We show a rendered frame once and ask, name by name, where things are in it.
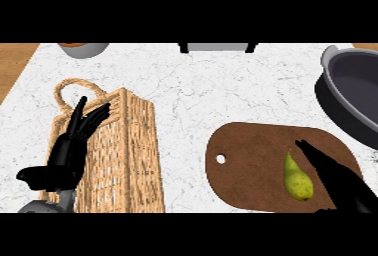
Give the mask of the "grey bowl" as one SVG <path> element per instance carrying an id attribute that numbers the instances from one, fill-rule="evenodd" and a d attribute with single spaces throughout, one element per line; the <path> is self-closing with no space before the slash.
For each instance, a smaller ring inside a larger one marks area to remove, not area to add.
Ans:
<path id="1" fill-rule="evenodd" d="M 108 43 L 59 43 L 67 55 L 76 59 L 87 59 L 98 56 L 110 46 Z"/>

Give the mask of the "brown wooden cutting board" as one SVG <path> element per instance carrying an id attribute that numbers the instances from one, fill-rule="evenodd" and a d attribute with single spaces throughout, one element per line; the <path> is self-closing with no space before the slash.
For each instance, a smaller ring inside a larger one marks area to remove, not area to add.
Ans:
<path id="1" fill-rule="evenodd" d="M 334 206 L 327 189 L 296 142 L 307 141 L 353 171 L 359 164 L 341 140 L 327 131 L 285 125 L 232 122 L 207 144 L 207 178 L 219 198 L 234 207 L 269 212 L 307 213 Z M 284 187 L 284 160 L 293 157 L 309 175 L 313 198 L 296 200 Z"/>

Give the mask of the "grey appliance with black legs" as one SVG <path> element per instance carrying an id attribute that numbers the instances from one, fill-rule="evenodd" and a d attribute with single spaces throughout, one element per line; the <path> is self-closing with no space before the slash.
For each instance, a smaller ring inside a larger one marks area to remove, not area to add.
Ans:
<path id="1" fill-rule="evenodd" d="M 257 43 L 180 43 L 182 53 L 192 51 L 242 51 L 253 53 Z"/>

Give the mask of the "yellow-green pear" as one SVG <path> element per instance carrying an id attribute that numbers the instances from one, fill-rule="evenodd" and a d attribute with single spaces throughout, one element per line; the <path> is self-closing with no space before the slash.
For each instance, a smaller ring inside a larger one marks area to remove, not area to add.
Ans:
<path id="1" fill-rule="evenodd" d="M 284 160 L 284 186 L 290 196 L 296 200 L 304 202 L 313 198 L 313 182 L 300 169 L 291 153 L 287 153 Z"/>

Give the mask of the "tan wicker basket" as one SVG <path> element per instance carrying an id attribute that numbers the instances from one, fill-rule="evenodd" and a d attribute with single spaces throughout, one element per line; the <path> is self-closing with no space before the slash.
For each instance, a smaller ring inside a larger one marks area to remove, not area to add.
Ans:
<path id="1" fill-rule="evenodd" d="M 65 132 L 74 108 L 64 101 L 62 89 L 80 85 L 96 99 L 83 111 L 110 106 L 110 117 L 87 142 L 86 171 L 77 187 L 79 213 L 163 213 L 164 189 L 160 167 L 154 104 L 124 88 L 114 92 L 80 79 L 68 78 L 53 89 L 62 114 L 53 118 L 50 138 Z"/>

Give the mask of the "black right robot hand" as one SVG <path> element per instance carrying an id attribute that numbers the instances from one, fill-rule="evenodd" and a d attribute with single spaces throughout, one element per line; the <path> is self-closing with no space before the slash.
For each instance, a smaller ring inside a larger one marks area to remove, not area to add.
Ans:
<path id="1" fill-rule="evenodd" d="M 340 164 L 306 140 L 296 141 L 296 145 L 316 169 L 335 206 L 334 209 L 319 209 L 318 213 L 378 214 L 378 196 L 353 170 Z"/>

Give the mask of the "dark grey pot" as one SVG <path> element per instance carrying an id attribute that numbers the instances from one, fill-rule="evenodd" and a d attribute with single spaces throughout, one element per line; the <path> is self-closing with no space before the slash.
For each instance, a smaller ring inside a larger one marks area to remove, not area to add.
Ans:
<path id="1" fill-rule="evenodd" d="M 315 84 L 319 105 L 341 130 L 378 150 L 378 51 L 327 47 Z"/>

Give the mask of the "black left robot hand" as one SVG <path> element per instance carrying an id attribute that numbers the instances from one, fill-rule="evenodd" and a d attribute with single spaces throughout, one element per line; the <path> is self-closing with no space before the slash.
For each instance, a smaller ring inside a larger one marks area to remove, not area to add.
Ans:
<path id="1" fill-rule="evenodd" d="M 87 115 L 83 108 L 87 97 L 76 106 L 68 128 L 58 137 L 46 166 L 24 168 L 17 179 L 28 184 L 31 190 L 56 192 L 77 188 L 84 174 L 87 141 L 105 119 L 110 117 L 110 103 L 105 103 Z"/>

